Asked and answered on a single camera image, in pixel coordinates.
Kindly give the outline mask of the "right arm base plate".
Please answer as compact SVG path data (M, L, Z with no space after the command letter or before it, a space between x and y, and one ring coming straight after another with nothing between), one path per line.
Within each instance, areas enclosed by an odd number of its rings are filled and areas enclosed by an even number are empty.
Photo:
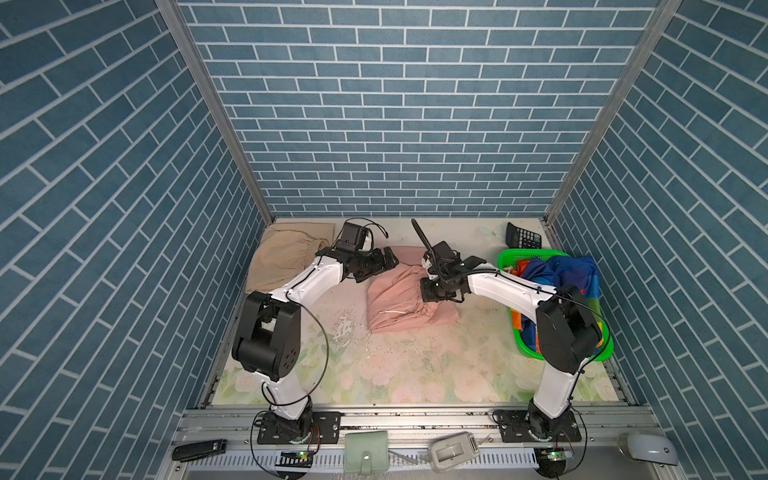
M574 412L567 409L561 416L551 419L536 408L494 410L491 420L499 428L504 443L554 442L555 440L582 440Z

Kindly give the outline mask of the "white computer mouse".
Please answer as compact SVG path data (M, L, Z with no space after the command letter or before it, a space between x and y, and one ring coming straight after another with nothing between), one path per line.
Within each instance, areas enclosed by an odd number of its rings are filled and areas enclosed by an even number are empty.
M624 433L617 438L617 446L626 458L635 462L670 466L679 464L676 447L662 435L642 432Z

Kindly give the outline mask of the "green plastic basket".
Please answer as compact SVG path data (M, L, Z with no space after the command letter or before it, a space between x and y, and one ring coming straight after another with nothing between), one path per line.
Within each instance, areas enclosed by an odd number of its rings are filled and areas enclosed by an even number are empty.
M552 249L507 249L498 255L497 266L501 270L503 270L502 266L505 262L511 263L512 261L517 259L531 258L531 257L540 257L541 259L546 260L551 256L556 256L556 255L569 256L565 252L561 252L559 250L552 250ZM613 353L614 340L612 339L611 333L609 332L609 328L606 326L606 322L602 317L602 312L598 312L597 310L591 308L587 303L586 305L594 312L596 321L598 322L598 326L603 335L603 339L599 342L595 350L595 360L604 361L608 359ZM525 349L524 345L520 342L520 337L518 335L518 332L514 328L513 328L513 335L519 351L524 356L539 360L537 358L534 358L533 355L527 349Z

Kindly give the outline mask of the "right circuit board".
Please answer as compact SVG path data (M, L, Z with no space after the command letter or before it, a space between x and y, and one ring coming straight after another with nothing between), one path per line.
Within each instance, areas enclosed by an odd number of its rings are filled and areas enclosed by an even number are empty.
M534 456L538 467L536 473L546 479L559 479L566 474L571 453L560 447L535 448Z

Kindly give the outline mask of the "left circuit board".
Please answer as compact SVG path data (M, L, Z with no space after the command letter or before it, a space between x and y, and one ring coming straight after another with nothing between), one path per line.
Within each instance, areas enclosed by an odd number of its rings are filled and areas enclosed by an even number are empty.
M281 451L274 465L278 478L284 480L303 479L314 466L314 452Z

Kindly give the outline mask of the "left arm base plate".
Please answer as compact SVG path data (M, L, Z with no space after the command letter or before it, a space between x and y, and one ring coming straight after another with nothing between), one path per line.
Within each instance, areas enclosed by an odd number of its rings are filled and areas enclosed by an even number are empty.
M255 422L255 431L259 445L337 444L340 423L341 413L336 411L307 411L297 419L267 411Z

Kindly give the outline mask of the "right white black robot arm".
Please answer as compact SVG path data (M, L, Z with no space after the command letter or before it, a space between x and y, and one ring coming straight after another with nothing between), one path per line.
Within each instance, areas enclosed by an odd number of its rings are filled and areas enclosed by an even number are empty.
M579 376L603 339L595 313L572 286L557 289L508 275L491 265L471 269L422 261L427 277L420 289L425 302L460 303L465 294L494 300L534 321L545 366L525 417L532 438L548 441L571 422L572 394Z

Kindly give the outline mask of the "circuit board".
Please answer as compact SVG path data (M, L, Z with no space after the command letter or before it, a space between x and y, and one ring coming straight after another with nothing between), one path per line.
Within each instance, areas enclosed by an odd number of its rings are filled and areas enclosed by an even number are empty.
M303 479L314 466L314 452L281 451L274 465L278 478L284 480Z
M566 474L571 453L560 447L535 448L534 456L538 467L536 473L546 479L559 479Z

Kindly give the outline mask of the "light green wallet pouch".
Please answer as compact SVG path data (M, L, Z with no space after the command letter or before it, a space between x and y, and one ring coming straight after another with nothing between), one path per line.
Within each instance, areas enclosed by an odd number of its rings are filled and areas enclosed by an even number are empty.
M388 433L383 430L350 433L344 438L344 472L372 475L389 470Z

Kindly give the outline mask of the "black calculator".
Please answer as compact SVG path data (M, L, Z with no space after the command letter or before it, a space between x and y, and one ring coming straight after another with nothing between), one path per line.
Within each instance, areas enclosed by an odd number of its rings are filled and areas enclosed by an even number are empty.
M508 222L505 230L505 243L510 249L541 249L542 236Z

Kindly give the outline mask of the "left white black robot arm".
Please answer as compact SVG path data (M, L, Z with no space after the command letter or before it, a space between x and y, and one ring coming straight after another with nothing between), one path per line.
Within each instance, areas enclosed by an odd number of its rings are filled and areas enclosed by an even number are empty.
M232 358L261 381L268 404L263 421L282 442L302 441L312 431L311 392L302 388L294 371L301 353L302 315L344 280L361 283L398 264L389 247L370 251L326 247L283 286L254 291L244 300Z

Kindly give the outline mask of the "pink shorts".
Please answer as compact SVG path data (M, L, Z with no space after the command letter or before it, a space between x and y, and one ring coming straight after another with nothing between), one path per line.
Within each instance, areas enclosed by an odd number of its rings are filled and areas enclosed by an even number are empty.
M451 302L426 302L420 280L427 277L422 265L423 247L395 246L399 264L374 277L367 291L367 324L373 334L397 333L458 322Z

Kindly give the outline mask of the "black remote control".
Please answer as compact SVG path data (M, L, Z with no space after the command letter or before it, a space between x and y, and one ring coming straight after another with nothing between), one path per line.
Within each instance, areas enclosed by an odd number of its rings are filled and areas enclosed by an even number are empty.
M171 453L171 459L174 462L186 463L224 454L226 449L226 439L214 439L188 443L175 447Z

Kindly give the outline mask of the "beige drawstring shorts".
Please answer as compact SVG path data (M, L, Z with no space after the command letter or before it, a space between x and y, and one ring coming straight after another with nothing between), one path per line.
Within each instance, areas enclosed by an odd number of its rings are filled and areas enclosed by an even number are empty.
M248 270L245 292L270 292L304 271L334 239L331 223L288 222L269 226Z

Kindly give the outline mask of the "colourful patterned shorts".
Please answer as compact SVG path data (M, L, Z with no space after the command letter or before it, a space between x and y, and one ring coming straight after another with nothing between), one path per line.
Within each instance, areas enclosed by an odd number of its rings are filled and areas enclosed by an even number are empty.
M586 303L601 312L600 274L591 257L551 256L543 260L540 257L521 258L505 262L503 270L512 275L531 280L543 285L563 287L573 285L580 289ZM537 327L528 317L516 310L510 311L513 328L518 332L520 342L534 358L543 359L539 346Z

